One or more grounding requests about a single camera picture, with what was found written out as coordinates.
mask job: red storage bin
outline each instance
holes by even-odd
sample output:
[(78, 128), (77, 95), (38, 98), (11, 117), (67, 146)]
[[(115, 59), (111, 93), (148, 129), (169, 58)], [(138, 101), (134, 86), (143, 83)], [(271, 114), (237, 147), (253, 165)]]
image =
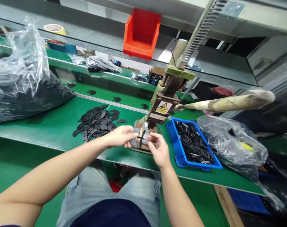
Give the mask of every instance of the red storage bin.
[(124, 30), (123, 52), (152, 60), (159, 36), (161, 15), (134, 8)]

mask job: person's right hand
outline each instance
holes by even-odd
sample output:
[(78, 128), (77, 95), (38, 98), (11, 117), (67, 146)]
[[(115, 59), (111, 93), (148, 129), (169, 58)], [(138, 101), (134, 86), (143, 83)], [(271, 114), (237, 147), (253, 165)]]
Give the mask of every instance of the person's right hand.
[(147, 138), (147, 144), (153, 154), (155, 163), (161, 168), (170, 167), (171, 161), (169, 159), (169, 147), (162, 135), (150, 132)]

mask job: small black parts in tray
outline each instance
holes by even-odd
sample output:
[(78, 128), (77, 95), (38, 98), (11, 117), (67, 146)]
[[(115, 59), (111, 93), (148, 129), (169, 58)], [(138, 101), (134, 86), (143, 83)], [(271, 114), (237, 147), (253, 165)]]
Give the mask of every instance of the small black parts in tray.
[(175, 126), (188, 161), (203, 164), (214, 163), (212, 154), (207, 151), (206, 143), (193, 124), (177, 121)]
[(117, 128), (112, 121), (117, 120), (120, 113), (118, 110), (106, 110), (107, 107), (108, 105), (103, 105), (89, 109), (78, 120), (81, 124), (73, 132), (73, 136), (81, 133), (83, 140), (89, 142), (91, 138), (104, 136)]
[(163, 76), (152, 73), (149, 77), (149, 83), (157, 85), (159, 80), (162, 80)]

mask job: spring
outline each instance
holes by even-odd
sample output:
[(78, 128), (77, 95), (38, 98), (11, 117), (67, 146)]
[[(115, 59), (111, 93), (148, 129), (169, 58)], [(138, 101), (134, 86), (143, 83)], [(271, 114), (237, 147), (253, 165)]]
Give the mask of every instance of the spring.
[(188, 63), (193, 56), (193, 54), (198, 49), (199, 45), (203, 42), (205, 39), (207, 33), (212, 28), (214, 22), (218, 18), (220, 12), (222, 11), (223, 7), (227, 3), (227, 0), (216, 0), (214, 4), (211, 6), (208, 14), (205, 16), (205, 19), (201, 23), (201, 26), (199, 27), (197, 34), (195, 35), (191, 45), (185, 52), (185, 54), (182, 57), (182, 61)]

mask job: black plastic part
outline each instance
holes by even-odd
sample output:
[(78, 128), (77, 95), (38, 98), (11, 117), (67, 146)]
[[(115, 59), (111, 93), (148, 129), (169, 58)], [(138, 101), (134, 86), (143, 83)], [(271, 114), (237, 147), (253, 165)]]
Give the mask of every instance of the black plastic part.
[(86, 121), (86, 120), (88, 120), (87, 115), (85, 115), (85, 114), (82, 115), (80, 119), (81, 119), (81, 121)]
[(112, 129), (114, 130), (115, 128), (117, 128), (117, 126), (114, 123), (109, 123), (109, 125), (112, 127)]
[(143, 136), (144, 136), (144, 134), (145, 134), (145, 130), (143, 130), (143, 132), (142, 132), (142, 136), (141, 136), (141, 138), (140, 138), (140, 142), (139, 142), (139, 147), (141, 147), (141, 145), (142, 145), (142, 140), (143, 140)]
[(113, 97), (114, 99), (113, 99), (113, 101), (114, 102), (120, 102), (121, 101), (121, 98), (119, 98), (118, 96), (117, 97)]
[(67, 86), (68, 86), (69, 88), (72, 88), (72, 87), (75, 87), (76, 84), (68, 84), (68, 83), (67, 83)]
[(120, 119), (120, 120), (118, 120), (118, 121), (117, 121), (117, 123), (116, 123), (116, 124), (117, 124), (117, 125), (119, 125), (120, 123), (127, 123), (127, 121), (126, 121), (126, 120), (124, 120), (124, 119)]
[(105, 117), (105, 115), (106, 115), (106, 112), (103, 110), (101, 115), (100, 115), (100, 117), (99, 117), (99, 119), (103, 119)]
[(95, 94), (96, 94), (96, 91), (94, 91), (94, 90), (89, 90), (89, 91), (87, 91), (87, 93), (89, 93), (90, 95), (95, 95)]
[(84, 130), (88, 130), (87, 128), (82, 128), (82, 129), (77, 129), (73, 132), (73, 137), (75, 137), (78, 133), (80, 133), (81, 131), (84, 131)]
[(143, 109), (148, 109), (149, 106), (147, 104), (141, 104)]
[(110, 112), (115, 112), (116, 114), (120, 115), (120, 112), (118, 110), (111, 110)]
[[(73, 136), (75, 137), (78, 133), (82, 132), (83, 140), (88, 142), (91, 138), (104, 136), (117, 128), (112, 121), (118, 120), (120, 112), (118, 110), (106, 110), (107, 107), (108, 105), (103, 105), (89, 109), (78, 120), (81, 124), (73, 132)], [(118, 123), (127, 123), (127, 121), (122, 120)]]

